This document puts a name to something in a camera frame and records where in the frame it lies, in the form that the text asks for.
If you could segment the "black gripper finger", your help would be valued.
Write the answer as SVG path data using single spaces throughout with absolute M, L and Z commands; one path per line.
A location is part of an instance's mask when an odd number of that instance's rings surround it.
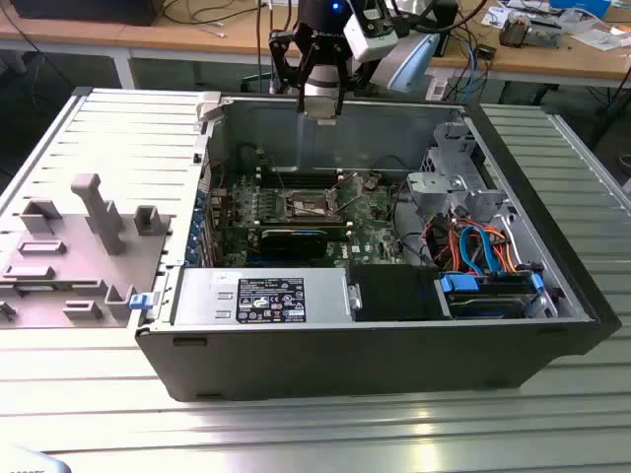
M 342 112 L 344 98 L 349 88 L 351 76 L 349 75 L 349 58 L 339 44 L 334 46 L 334 65 L 338 75 L 338 96 L 335 103 L 335 115 L 338 116 Z
M 316 62 L 316 43 L 312 28 L 295 28 L 292 32 L 274 30 L 269 36 L 269 49 L 276 74 L 275 91 L 283 94 L 288 88 L 298 91 L 297 112 L 305 111 L 306 83 L 313 72 Z M 286 53 L 295 43 L 301 59 L 298 66 L 292 66 L 286 59 Z

